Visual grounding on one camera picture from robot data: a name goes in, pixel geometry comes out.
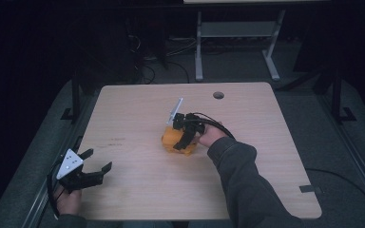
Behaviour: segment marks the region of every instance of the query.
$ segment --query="orange object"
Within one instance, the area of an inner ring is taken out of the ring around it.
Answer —
[[[171,126],[167,126],[165,128],[164,134],[162,135],[162,144],[170,153],[181,153],[186,156],[191,155],[192,151],[197,147],[196,143],[189,144],[185,149],[177,150],[174,149],[173,146],[180,141],[182,138],[183,131],[173,129]]]

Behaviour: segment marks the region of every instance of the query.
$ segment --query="dark gray sleeve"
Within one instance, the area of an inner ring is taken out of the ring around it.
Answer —
[[[79,216],[62,215],[58,218],[57,228],[86,228],[86,220]]]
[[[221,175],[235,227],[303,227],[299,218],[286,211],[272,185],[259,175],[253,146],[225,137],[210,146],[208,156]]]

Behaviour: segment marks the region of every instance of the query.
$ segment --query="person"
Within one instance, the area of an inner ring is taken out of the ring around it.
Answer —
[[[207,155],[215,164],[225,195],[231,225],[239,228],[304,227],[300,218],[284,208],[272,185],[256,167],[257,150],[249,144],[227,137],[213,125],[194,141],[208,147]],[[78,217],[82,193],[63,193],[58,199],[59,226],[85,227]]]

